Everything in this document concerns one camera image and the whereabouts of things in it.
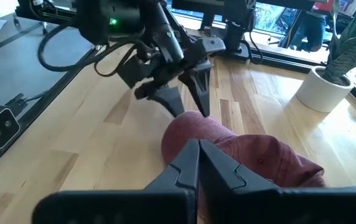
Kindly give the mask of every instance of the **white pot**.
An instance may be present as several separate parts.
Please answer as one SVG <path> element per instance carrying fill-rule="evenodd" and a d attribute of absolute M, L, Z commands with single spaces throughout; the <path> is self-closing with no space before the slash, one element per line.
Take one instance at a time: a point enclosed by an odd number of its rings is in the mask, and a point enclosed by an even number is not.
<path fill-rule="evenodd" d="M 296 95 L 304 105 L 316 111 L 328 113 L 332 111 L 354 87 L 346 76 L 349 86 L 340 86 L 321 78 L 316 70 L 324 70 L 322 66 L 312 67 L 308 76 L 298 89 Z"/>

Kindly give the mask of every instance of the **gray floor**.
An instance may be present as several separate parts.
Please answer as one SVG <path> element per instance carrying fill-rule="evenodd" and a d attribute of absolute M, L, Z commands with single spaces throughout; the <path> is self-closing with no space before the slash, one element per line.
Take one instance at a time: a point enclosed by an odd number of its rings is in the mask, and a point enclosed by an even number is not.
<path fill-rule="evenodd" d="M 12 37 L 13 35 L 18 34 L 20 32 L 19 29 L 16 29 L 16 27 L 13 23 L 12 15 L 4 16 L 0 19 L 7 20 L 5 25 L 0 30 L 0 42 L 8 39 L 9 37 Z M 24 18 L 19 18 L 19 22 L 21 23 L 22 30 L 27 29 L 27 28 L 39 23 L 39 21 L 33 21 L 31 19 L 24 19 Z"/>
<path fill-rule="evenodd" d="M 19 19 L 26 29 L 36 23 Z M 0 41 L 17 33 L 6 26 L 0 32 Z M 43 68 L 37 59 L 37 48 L 44 36 L 42 28 L 0 48 L 0 105 L 7 103 L 19 93 L 31 96 L 51 88 L 64 73 Z M 70 65 L 77 62 L 91 48 L 78 30 L 69 28 L 56 35 L 46 46 L 45 59 L 52 65 Z"/>

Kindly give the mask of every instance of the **black cable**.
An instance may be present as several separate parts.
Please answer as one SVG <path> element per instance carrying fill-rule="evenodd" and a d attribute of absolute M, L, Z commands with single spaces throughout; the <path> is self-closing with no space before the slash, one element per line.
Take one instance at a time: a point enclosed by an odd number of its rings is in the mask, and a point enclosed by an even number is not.
<path fill-rule="evenodd" d="M 29 102 L 29 101 L 42 98 L 45 94 L 48 93 L 48 91 L 49 91 L 49 90 L 45 90 L 45 91 L 43 91 L 42 93 L 40 93 L 40 94 L 38 94 L 38 95 L 29 96 L 29 97 L 23 98 L 23 99 L 21 99 L 21 100 L 22 100 L 23 102 L 27 103 L 27 102 Z"/>
<path fill-rule="evenodd" d="M 118 64 L 118 65 L 116 66 L 116 68 L 115 68 L 111 73 L 109 73 L 109 74 L 102 74 L 102 73 L 99 72 L 99 70 L 98 70 L 98 64 L 99 64 L 99 62 L 101 62 L 101 60 L 95 62 L 95 63 L 93 64 L 93 68 L 94 68 L 95 72 L 96 72 L 98 75 L 100 75 L 100 76 L 102 76 L 102 77 L 111 77 L 111 76 L 113 76 L 114 74 L 116 74 L 117 71 L 126 63 L 126 61 L 128 60 L 129 56 L 131 56 L 131 54 L 134 52 L 134 50 L 136 50 L 136 46 L 135 46 L 135 45 L 132 46 L 132 47 L 124 54 L 124 57 L 120 60 L 119 64 Z"/>
<path fill-rule="evenodd" d="M 55 19 L 58 16 L 58 9 L 49 0 L 44 0 L 44 2 L 46 4 L 48 4 L 50 6 L 50 8 L 52 8 L 54 10 L 54 14 L 52 15 L 52 17 L 50 17 L 50 18 L 44 17 L 44 16 L 39 15 L 37 12 L 35 12 L 34 9 L 33 9 L 33 5 L 34 5 L 33 0 L 29 0 L 30 10 L 37 18 L 42 19 L 42 20 L 46 20 L 46 21 L 51 21 L 51 20 Z"/>
<path fill-rule="evenodd" d="M 249 33 L 250 35 L 250 40 L 251 40 L 251 43 L 254 45 L 254 47 L 257 49 L 257 51 L 260 53 L 260 60 L 259 61 L 256 61 L 254 60 L 253 57 L 251 57 L 251 62 L 253 62 L 253 64 L 256 64 L 256 65 L 260 65 L 261 63 L 263 63 L 263 53 L 261 52 L 261 50 L 257 47 L 257 45 L 254 43 L 254 40 L 253 38 L 251 37 L 251 32 Z"/>
<path fill-rule="evenodd" d="M 138 37 L 135 35 L 134 38 L 130 38 L 130 37 L 126 37 L 124 39 L 120 39 L 119 42 L 115 43 L 114 45 L 112 46 L 109 46 L 106 48 L 105 51 L 103 52 L 100 52 L 99 54 L 97 54 L 96 56 L 92 57 L 92 58 L 88 58 L 82 62 L 78 62 L 74 65 L 68 65 L 68 66 L 53 66 L 53 65 L 49 65 L 47 64 L 47 62 L 45 62 L 44 60 L 44 49 L 45 49 L 45 46 L 47 45 L 48 41 L 53 38 L 56 34 L 58 34 L 60 31 L 64 30 L 66 27 L 68 26 L 72 26 L 74 23 L 76 22 L 76 18 L 73 18 L 71 19 L 70 21 L 54 28 L 52 31 L 50 31 L 47 35 L 45 35 L 45 37 L 41 40 L 40 42 L 40 45 L 39 45 L 39 48 L 38 48 L 38 51 L 37 51 L 37 57 L 39 59 L 39 62 L 40 64 L 46 68 L 47 70 L 50 70 L 50 71 L 53 71 L 53 72 L 68 72 L 68 71 L 71 71 L 71 70 L 77 70 L 77 69 L 80 69 L 80 68 L 83 68 L 89 64 L 92 64 L 92 63 L 96 63 L 95 65 L 95 68 L 96 66 L 98 65 L 98 63 L 104 58 L 106 57 L 108 54 L 112 53 L 113 51 L 115 51 L 116 49 L 126 45 L 126 44 L 134 44 L 135 45 L 135 49 L 141 49 L 145 52 L 151 50 L 150 47 L 148 47 L 145 43 L 143 43 L 142 41 L 140 41 L 138 39 Z M 125 60 L 123 60 L 123 62 L 121 63 L 125 63 L 125 61 L 128 59 L 130 55 L 125 55 L 123 57 L 123 59 L 125 58 Z M 99 73 L 97 70 L 96 72 L 99 74 L 99 75 L 102 75 L 102 76 L 109 76 L 110 74 L 101 74 Z"/>

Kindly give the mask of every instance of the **wooden table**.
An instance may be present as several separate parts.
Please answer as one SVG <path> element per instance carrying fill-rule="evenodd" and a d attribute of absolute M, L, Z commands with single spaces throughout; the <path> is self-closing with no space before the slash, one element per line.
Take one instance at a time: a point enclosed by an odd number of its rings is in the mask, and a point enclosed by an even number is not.
<path fill-rule="evenodd" d="M 116 66 L 127 48 L 101 67 Z M 331 186 L 356 184 L 356 101 L 330 114 L 302 105 L 304 74 L 215 59 L 211 117 L 237 134 L 266 133 L 326 169 Z M 188 89 L 177 80 L 187 110 Z M 35 204 L 58 190 L 141 189 L 162 170 L 162 134 L 172 116 L 135 100 L 119 76 L 84 68 L 0 159 L 0 223 L 29 223 Z"/>

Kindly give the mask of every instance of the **red cap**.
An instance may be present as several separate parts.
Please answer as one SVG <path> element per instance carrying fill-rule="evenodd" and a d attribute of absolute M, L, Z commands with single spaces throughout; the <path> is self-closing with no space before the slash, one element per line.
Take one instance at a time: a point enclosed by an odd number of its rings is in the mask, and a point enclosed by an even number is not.
<path fill-rule="evenodd" d="M 234 160 L 280 187 L 325 187 L 323 168 L 297 155 L 287 144 L 263 134 L 237 136 L 195 111 L 178 116 L 164 133 L 161 150 L 166 165 L 189 139 L 208 139 Z M 201 191 L 199 197 L 199 215 L 204 217 Z"/>

